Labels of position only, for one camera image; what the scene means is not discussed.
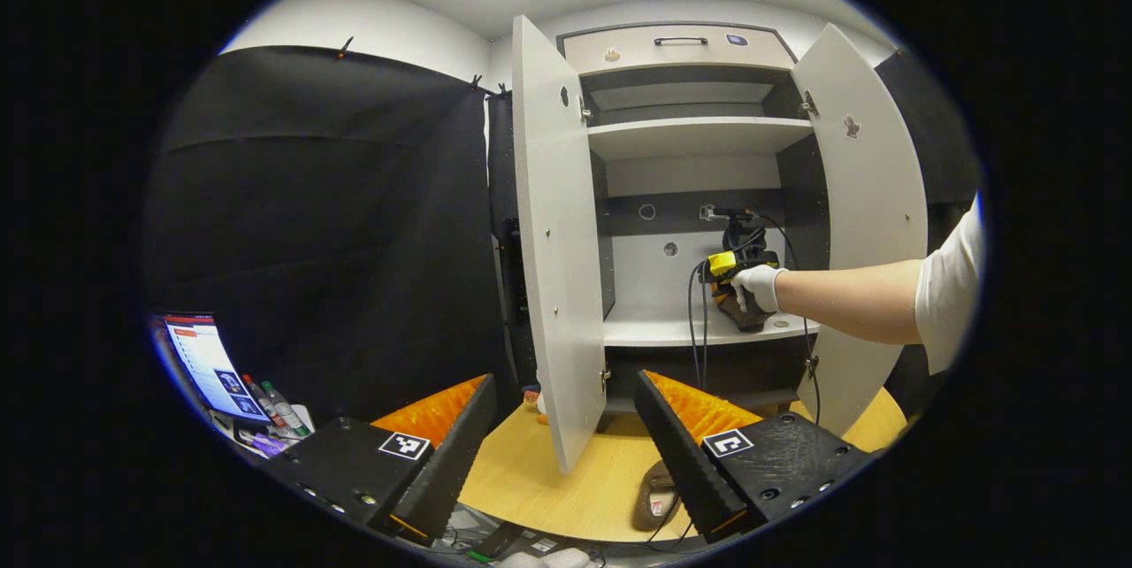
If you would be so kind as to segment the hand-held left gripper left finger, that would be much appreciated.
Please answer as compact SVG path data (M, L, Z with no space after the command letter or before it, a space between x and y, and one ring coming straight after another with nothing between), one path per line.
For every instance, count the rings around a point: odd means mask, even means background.
M264 471L335 517L429 547L447 528L496 408L494 375L475 376L371 422L332 420Z

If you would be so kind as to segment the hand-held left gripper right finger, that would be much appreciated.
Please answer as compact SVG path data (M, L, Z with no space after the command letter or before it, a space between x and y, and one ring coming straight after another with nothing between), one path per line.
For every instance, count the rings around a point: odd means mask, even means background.
M797 412L761 418L668 376L636 378L638 418L707 542L815 504L874 458Z

